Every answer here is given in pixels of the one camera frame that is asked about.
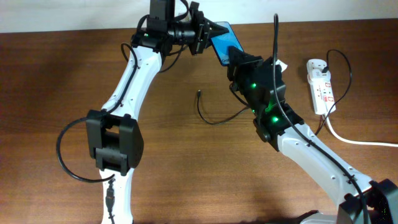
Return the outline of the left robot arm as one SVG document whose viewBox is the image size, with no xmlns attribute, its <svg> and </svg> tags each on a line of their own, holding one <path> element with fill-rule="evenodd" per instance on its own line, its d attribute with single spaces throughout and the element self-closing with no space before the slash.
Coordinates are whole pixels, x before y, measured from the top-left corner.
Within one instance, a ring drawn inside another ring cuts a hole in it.
<svg viewBox="0 0 398 224">
<path fill-rule="evenodd" d="M 131 185 L 143 155 L 144 140 L 138 118 L 154 77 L 160 73 L 174 45 L 188 46 L 192 55 L 229 30 L 208 20 L 197 2 L 183 2 L 186 12 L 175 15 L 175 1 L 150 1 L 128 44 L 125 71 L 101 110 L 87 114 L 90 157 L 103 184 L 103 223 L 133 223 Z"/>
</svg>

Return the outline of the blue Galaxy smartphone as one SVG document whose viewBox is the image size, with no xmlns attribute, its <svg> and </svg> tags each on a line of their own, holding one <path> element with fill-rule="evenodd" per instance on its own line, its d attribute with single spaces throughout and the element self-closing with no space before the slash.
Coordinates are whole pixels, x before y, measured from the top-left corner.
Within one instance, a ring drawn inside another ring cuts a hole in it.
<svg viewBox="0 0 398 224">
<path fill-rule="evenodd" d="M 230 46 L 233 46 L 233 47 L 236 47 L 237 49 L 239 49 L 240 51 L 243 51 L 243 48 L 242 48 L 241 44 L 239 43 L 239 40 L 237 39 L 229 22 L 220 21 L 220 22 L 216 22 L 216 24 L 228 29 L 228 33 L 213 37 L 211 39 L 212 46 L 213 46 L 215 53 L 220 61 L 220 64 L 222 66 L 226 67 L 229 65 L 228 48 Z"/>
</svg>

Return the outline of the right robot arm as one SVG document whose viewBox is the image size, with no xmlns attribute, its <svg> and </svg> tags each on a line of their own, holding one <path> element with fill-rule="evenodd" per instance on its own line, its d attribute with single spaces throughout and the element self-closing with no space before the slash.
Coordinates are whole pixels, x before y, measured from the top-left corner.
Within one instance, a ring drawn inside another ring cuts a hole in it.
<svg viewBox="0 0 398 224">
<path fill-rule="evenodd" d="M 255 115 L 257 134 L 298 164 L 332 199 L 336 215 L 315 210 L 297 223 L 397 223 L 397 186 L 353 168 L 317 138 L 284 101 L 282 69 L 274 58 L 263 60 L 229 47 L 228 79 Z"/>
</svg>

